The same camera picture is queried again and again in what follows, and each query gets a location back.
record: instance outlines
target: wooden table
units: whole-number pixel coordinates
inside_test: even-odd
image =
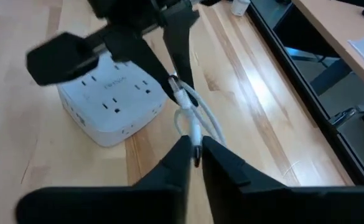
[[[363,7],[335,0],[292,0],[351,69],[364,80],[364,59],[348,43],[364,37]]]
[[[194,82],[228,147],[287,185],[351,185],[250,20],[232,16],[226,2],[198,9]],[[11,223],[17,200],[40,187],[133,184],[180,138],[169,100],[134,136],[101,148],[62,108],[56,88],[28,74],[27,49],[56,31],[87,35],[104,23],[82,0],[0,0],[0,223]],[[145,38],[173,72],[162,31]],[[212,223],[201,169],[192,168],[187,223]]]

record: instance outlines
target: black metal frame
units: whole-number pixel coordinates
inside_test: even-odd
[[[364,163],[357,156],[343,134],[336,133],[335,129],[331,127],[328,122],[330,115],[321,105],[315,91],[302,76],[277,35],[267,25],[253,3],[250,4],[246,12],[271,49],[289,81],[298,92],[314,121],[317,123],[326,140],[348,172],[350,178],[356,185],[364,185]]]

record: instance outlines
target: light wood surface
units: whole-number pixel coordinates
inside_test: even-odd
[[[364,38],[363,7],[335,0],[292,0],[324,39],[364,80],[364,59],[348,40]]]
[[[190,38],[195,86],[228,147],[287,185],[352,185],[258,31],[229,8],[199,6]],[[56,88],[28,74],[27,49],[56,30],[87,35],[103,24],[82,0],[0,0],[0,223],[12,223],[17,199],[40,187],[133,184],[178,140],[169,100],[137,134],[100,148],[62,108]],[[145,38],[173,72],[161,30]],[[192,168],[187,223],[212,223],[201,169]]]

